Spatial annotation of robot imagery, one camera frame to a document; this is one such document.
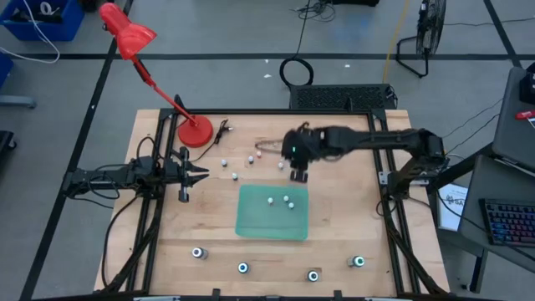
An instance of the floor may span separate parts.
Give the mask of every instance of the floor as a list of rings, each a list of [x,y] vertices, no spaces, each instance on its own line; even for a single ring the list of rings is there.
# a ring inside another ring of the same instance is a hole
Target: floor
[[[0,0],[3,8],[8,0]],[[126,1],[117,3],[122,7]],[[130,18],[154,29],[158,38],[143,54],[145,65],[159,86],[180,93],[189,108],[286,108],[289,92],[278,77],[281,59],[295,51],[302,21],[290,8],[304,0],[134,0]],[[446,23],[486,23],[491,17],[484,2],[448,1]],[[532,0],[492,0],[501,20],[535,15]],[[420,1],[410,0],[399,38],[415,34]],[[386,54],[403,8],[401,0],[381,0],[376,8],[340,5],[331,23],[309,21],[301,53],[313,54],[315,84],[380,83]],[[505,23],[503,27],[517,54],[535,54],[535,20]],[[75,141],[101,75],[111,37],[101,29],[98,14],[86,14],[70,43],[57,43],[64,59],[56,64],[15,60],[10,78],[0,94],[34,97],[34,110],[1,108],[0,128],[12,130],[18,148],[0,175],[0,299],[20,296],[30,265]],[[0,28],[0,45],[21,54],[51,54],[42,43],[25,43]],[[414,44],[403,52],[414,53]],[[503,95],[512,61],[502,56],[490,60],[449,60],[450,54],[507,54],[492,25],[446,26],[439,55],[424,79],[391,62],[388,82],[395,88],[400,108],[408,110],[413,127],[445,135]],[[94,54],[80,56],[69,54]],[[527,67],[531,62],[522,61]],[[421,61],[409,64],[423,68]],[[298,66],[288,66],[288,78],[306,77]],[[144,86],[131,64],[113,60],[99,97],[79,166],[94,168],[121,162],[138,109],[166,106]],[[451,149],[483,125],[499,106],[446,138]],[[492,140],[496,122],[456,148],[468,156]],[[468,185],[468,179],[460,180]],[[83,202],[67,202],[45,261],[34,298],[90,293],[97,273],[110,211]],[[447,243],[441,244],[451,290],[461,296],[528,299],[535,293],[535,275],[491,255],[480,294],[461,288],[468,283],[475,258]]]

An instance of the keyboard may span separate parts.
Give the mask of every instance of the keyboard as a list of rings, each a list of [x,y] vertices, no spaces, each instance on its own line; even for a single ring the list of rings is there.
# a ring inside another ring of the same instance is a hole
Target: keyboard
[[[535,247],[535,202],[481,199],[480,203],[490,244]]]

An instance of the blue plastic crate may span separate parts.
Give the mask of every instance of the blue plastic crate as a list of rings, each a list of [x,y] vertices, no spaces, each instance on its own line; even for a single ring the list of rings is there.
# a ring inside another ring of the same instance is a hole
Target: blue plastic crate
[[[26,0],[30,8],[38,8],[43,0]],[[72,41],[82,20],[84,11],[77,0],[47,0],[53,8],[60,6],[64,8],[61,15],[62,23],[44,23],[38,21],[39,29],[50,41]],[[32,22],[13,22],[10,17],[17,9],[27,12],[28,9],[23,0],[12,0],[0,15],[0,25],[5,26],[15,37],[23,41],[40,41],[37,30],[33,28]]]
[[[6,54],[0,53],[0,87],[2,87],[12,67],[13,61]]]

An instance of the red desk lamp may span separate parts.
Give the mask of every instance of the red desk lamp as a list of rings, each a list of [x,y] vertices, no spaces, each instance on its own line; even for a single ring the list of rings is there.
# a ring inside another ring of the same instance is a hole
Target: red desk lamp
[[[156,86],[156,83],[150,77],[149,71],[135,56],[156,38],[156,33],[143,25],[132,23],[125,13],[113,3],[105,3],[100,7],[99,12],[100,17],[104,20],[106,29],[113,34],[117,41],[120,56],[125,60],[131,60],[143,81],[189,120],[182,123],[178,128],[178,137],[182,143],[190,147],[199,147],[208,143],[213,135],[209,119],[205,116],[188,114],[169,95]]]

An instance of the fan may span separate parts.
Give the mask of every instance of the fan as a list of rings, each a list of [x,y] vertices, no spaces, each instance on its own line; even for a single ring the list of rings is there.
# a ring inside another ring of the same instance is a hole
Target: fan
[[[441,41],[445,15],[446,0],[423,0],[420,5],[418,34],[414,37],[403,38],[398,42],[395,60],[420,78],[423,78],[429,73],[429,58],[435,54],[438,44]],[[401,44],[413,39],[416,39],[416,53],[421,54],[422,58],[425,60],[425,74],[421,74],[400,61]]]

